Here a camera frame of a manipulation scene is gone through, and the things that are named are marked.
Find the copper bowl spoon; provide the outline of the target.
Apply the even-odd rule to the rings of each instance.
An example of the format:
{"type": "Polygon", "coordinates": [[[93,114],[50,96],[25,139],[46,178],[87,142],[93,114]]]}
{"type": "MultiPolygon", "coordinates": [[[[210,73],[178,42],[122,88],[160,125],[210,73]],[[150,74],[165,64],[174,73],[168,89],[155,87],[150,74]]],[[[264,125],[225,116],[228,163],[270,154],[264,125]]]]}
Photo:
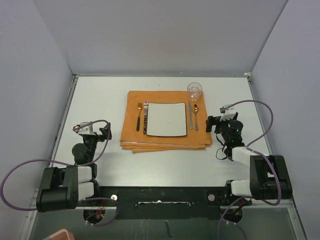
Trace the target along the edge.
{"type": "Polygon", "coordinates": [[[199,107],[198,107],[198,105],[197,104],[194,104],[193,105],[193,113],[194,113],[194,115],[195,115],[195,127],[194,127],[194,129],[196,130],[196,131],[198,131],[199,130],[199,127],[198,127],[198,119],[197,119],[197,114],[198,114],[198,112],[199,112],[199,107]]]}

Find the silver table knife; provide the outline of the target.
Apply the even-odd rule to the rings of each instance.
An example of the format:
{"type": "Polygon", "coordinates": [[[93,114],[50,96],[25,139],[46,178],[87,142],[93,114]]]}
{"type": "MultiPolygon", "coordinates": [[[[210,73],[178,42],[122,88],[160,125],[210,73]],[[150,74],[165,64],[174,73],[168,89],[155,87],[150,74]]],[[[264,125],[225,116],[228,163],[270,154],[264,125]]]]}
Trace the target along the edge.
{"type": "Polygon", "coordinates": [[[193,127],[193,107],[191,102],[188,102],[188,110],[189,110],[189,129],[192,130],[193,127]]]}

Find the clear drinking glass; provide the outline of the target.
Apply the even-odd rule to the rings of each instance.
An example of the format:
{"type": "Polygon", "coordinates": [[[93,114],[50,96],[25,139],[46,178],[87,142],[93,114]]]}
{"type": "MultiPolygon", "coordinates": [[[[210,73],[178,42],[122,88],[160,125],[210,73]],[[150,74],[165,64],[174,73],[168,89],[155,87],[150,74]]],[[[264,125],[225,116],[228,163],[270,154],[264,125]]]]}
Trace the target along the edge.
{"type": "Polygon", "coordinates": [[[188,97],[192,102],[196,102],[203,93],[203,87],[198,82],[192,82],[187,86],[188,97]]]}

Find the gold fork green handle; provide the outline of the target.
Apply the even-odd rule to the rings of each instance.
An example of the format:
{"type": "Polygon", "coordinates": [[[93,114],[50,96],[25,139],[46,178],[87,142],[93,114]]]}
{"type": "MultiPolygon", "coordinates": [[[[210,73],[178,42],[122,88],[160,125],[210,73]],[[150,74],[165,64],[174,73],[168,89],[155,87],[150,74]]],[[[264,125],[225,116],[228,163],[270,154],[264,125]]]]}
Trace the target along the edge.
{"type": "Polygon", "coordinates": [[[138,107],[138,117],[137,117],[137,122],[136,122],[136,131],[139,132],[140,131],[140,122],[141,122],[141,110],[143,108],[143,103],[139,102],[137,104],[138,107]]]}

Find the white square plate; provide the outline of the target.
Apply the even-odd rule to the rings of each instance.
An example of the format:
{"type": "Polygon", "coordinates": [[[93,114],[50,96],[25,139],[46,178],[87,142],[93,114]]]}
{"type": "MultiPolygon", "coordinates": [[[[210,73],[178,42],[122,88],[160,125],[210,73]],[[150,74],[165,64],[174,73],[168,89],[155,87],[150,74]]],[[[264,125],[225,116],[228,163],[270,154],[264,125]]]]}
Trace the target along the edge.
{"type": "Polygon", "coordinates": [[[152,137],[185,137],[187,135],[186,104],[148,103],[146,135],[152,137]]]}

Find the silver fork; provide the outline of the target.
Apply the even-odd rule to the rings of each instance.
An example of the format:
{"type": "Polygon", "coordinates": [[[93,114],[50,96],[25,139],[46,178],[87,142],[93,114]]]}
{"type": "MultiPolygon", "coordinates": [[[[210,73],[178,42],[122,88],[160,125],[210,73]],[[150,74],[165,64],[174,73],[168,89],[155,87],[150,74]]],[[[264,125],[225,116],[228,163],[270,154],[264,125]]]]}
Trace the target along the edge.
{"type": "Polygon", "coordinates": [[[143,104],[143,109],[144,109],[143,134],[144,135],[147,133],[148,107],[149,107],[149,102],[146,100],[143,104]]]}

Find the orange cloth napkin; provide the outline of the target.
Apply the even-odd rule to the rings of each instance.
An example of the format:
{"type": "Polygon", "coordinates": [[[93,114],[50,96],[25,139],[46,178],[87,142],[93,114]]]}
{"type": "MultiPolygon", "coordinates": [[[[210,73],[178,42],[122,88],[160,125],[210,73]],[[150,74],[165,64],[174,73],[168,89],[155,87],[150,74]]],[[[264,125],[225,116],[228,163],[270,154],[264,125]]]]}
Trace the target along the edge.
{"type": "Polygon", "coordinates": [[[199,130],[190,130],[189,96],[187,91],[134,91],[127,94],[127,103],[122,126],[120,146],[131,149],[133,153],[155,152],[171,149],[197,150],[205,149],[213,143],[212,135],[206,132],[208,118],[204,96],[195,103],[199,107],[197,123],[199,130]],[[140,131],[136,131],[138,118],[138,103],[185,103],[187,135],[182,137],[157,137],[143,134],[144,124],[140,124],[140,131]]]}

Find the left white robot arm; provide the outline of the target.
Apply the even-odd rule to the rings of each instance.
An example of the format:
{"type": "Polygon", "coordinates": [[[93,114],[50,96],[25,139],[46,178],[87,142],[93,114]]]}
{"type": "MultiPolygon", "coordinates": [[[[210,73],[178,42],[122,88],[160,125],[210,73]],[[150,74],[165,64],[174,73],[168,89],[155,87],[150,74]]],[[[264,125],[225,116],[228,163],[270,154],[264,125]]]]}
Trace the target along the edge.
{"type": "Polygon", "coordinates": [[[95,158],[98,143],[108,144],[112,139],[111,124],[106,120],[99,132],[94,131],[93,124],[98,121],[82,122],[72,130],[82,137],[82,142],[73,146],[71,153],[73,164],[64,168],[47,167],[44,169],[36,197],[36,210],[40,213],[73,210],[84,199],[95,206],[102,199],[98,190],[97,164],[95,158]]]}

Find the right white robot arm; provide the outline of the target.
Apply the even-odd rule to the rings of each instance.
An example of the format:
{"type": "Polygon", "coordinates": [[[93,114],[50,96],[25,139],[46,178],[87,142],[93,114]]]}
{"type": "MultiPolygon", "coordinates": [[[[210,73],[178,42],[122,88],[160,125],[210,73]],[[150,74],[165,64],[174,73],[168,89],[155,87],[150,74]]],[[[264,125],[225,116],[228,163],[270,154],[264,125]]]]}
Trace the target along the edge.
{"type": "Polygon", "coordinates": [[[221,116],[209,116],[206,132],[221,135],[224,142],[222,149],[226,158],[249,168],[249,179],[229,180],[228,188],[223,190],[223,200],[232,205],[240,197],[255,200],[287,200],[293,196],[289,173],[282,155],[265,155],[249,150],[242,138],[244,125],[234,116],[223,119],[221,116]]]}

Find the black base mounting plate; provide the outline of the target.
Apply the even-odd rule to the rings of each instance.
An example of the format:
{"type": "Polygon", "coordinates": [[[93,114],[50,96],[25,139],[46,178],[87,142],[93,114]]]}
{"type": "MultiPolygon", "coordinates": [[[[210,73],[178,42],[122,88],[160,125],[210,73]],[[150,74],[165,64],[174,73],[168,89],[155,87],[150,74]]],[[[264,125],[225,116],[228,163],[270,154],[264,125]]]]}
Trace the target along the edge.
{"type": "Polygon", "coordinates": [[[78,206],[118,208],[117,220],[218,220],[238,199],[227,187],[102,186],[98,197],[78,206]]]}

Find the pink box corner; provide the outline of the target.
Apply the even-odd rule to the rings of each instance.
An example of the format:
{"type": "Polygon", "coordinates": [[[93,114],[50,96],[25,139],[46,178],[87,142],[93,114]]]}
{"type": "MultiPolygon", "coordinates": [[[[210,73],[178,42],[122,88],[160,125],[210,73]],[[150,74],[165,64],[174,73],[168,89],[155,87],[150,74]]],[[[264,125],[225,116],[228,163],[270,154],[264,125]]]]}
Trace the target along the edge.
{"type": "Polygon", "coordinates": [[[49,237],[49,240],[75,240],[74,234],[67,229],[61,229],[49,237]]]}

